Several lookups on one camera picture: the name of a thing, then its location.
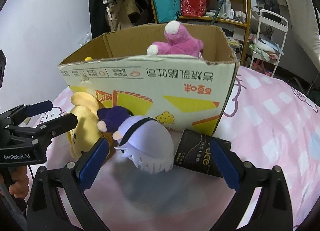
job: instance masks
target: yellow plush toy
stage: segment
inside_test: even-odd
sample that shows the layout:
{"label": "yellow plush toy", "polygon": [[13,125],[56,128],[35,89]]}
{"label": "yellow plush toy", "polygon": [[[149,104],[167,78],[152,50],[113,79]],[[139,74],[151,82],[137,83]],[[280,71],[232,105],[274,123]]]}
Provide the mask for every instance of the yellow plush toy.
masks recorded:
{"label": "yellow plush toy", "polygon": [[71,156],[79,159],[82,153],[89,151],[99,138],[106,137],[111,146],[112,138],[102,135],[97,127],[99,121],[97,111],[100,108],[97,99],[88,93],[76,92],[71,96],[71,103],[75,107],[70,113],[78,118],[76,128],[67,133],[71,144]]}

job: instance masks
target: black tissue package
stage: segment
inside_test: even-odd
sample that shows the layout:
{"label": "black tissue package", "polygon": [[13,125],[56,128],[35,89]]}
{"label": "black tissue package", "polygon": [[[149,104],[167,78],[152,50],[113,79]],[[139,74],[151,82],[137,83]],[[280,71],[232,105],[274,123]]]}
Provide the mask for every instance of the black tissue package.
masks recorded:
{"label": "black tissue package", "polygon": [[222,178],[214,160],[211,158],[210,142],[217,141],[228,150],[231,142],[185,129],[174,158],[176,166]]}

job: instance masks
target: shelf board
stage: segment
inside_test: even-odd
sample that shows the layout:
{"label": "shelf board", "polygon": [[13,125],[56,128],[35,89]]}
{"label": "shelf board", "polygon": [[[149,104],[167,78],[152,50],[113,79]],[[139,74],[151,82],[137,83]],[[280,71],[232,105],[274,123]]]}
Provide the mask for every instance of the shelf board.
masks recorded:
{"label": "shelf board", "polygon": [[[212,17],[187,17],[187,16],[179,16],[179,19],[196,19],[196,20],[208,20],[211,21],[213,18]],[[217,18],[216,20],[217,22],[223,22],[223,23],[228,23],[228,24],[232,24],[235,26],[240,26],[240,27],[248,27],[248,24],[246,23],[239,23],[233,20],[229,20],[229,19],[222,19],[222,18]]]}

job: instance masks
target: pink bedsheet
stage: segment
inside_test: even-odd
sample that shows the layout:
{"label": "pink bedsheet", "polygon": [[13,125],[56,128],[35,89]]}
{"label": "pink bedsheet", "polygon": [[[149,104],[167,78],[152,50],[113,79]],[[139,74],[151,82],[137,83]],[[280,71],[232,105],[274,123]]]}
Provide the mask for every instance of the pink bedsheet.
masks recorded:
{"label": "pink bedsheet", "polygon": [[[70,111],[72,92],[65,89],[55,108],[37,122]],[[284,170],[294,225],[299,225],[320,196],[320,115],[318,107],[278,79],[240,67],[232,95],[214,136],[232,142],[232,151],[256,167]],[[180,133],[173,132],[175,144]],[[65,135],[53,139],[47,151],[49,168],[72,161]],[[39,165],[33,166],[36,173]],[[254,194],[240,223],[254,210]],[[62,201],[71,222],[79,225],[65,193]],[[150,175],[117,152],[100,170],[85,194],[111,230],[209,230],[230,202],[234,191],[223,179],[182,168]]]}

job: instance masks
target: white cart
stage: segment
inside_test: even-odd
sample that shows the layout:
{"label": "white cart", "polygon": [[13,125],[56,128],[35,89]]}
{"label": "white cart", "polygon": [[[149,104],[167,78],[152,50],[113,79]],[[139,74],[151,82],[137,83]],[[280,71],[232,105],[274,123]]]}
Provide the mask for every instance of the white cart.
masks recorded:
{"label": "white cart", "polygon": [[[259,26],[258,26],[258,34],[257,34],[256,44],[255,44],[255,46],[254,46],[254,50],[251,50],[252,60],[251,60],[251,64],[250,64],[250,69],[252,68],[253,60],[254,60],[255,58],[256,58],[256,59],[260,59],[260,60],[262,60],[262,61],[264,61],[264,62],[268,62],[268,63],[273,64],[273,65],[275,66],[275,68],[274,68],[274,70],[273,70],[273,72],[272,72],[272,75],[271,75],[271,77],[273,77],[273,75],[275,74],[276,68],[278,67],[278,64],[279,64],[279,62],[280,62],[280,57],[281,57],[282,52],[283,52],[284,43],[285,43],[285,40],[286,40],[286,38],[287,38],[287,33],[288,33],[288,29],[289,29],[288,21],[287,21],[284,17],[282,17],[282,16],[280,16],[280,15],[278,15],[278,14],[272,12],[272,11],[269,11],[269,10],[266,10],[266,9],[262,9],[262,10],[260,10],[260,12],[257,12],[257,11],[254,11],[254,10],[253,10],[254,8],[257,8],[257,9],[258,9],[258,7],[256,7],[256,6],[253,7],[252,10],[251,10],[251,15],[254,16],[254,17],[259,21]],[[264,12],[279,17],[280,19],[284,20],[287,25],[284,26],[284,25],[282,25],[282,24],[280,24],[280,23],[278,23],[278,22],[275,22],[275,21],[273,21],[273,20],[271,20],[271,19],[268,19],[268,18],[263,17],[262,14],[263,14]],[[260,54],[256,53],[257,44],[258,44],[258,39],[259,39],[259,35],[260,35],[261,23],[266,24],[266,25],[270,25],[270,26],[272,26],[272,27],[274,27],[274,28],[276,28],[276,29],[280,29],[281,31],[284,32],[284,39],[283,39],[282,47],[281,47],[281,50],[280,50],[280,53],[279,53],[279,57],[278,57],[277,60],[267,61],[267,60],[264,59]]]}

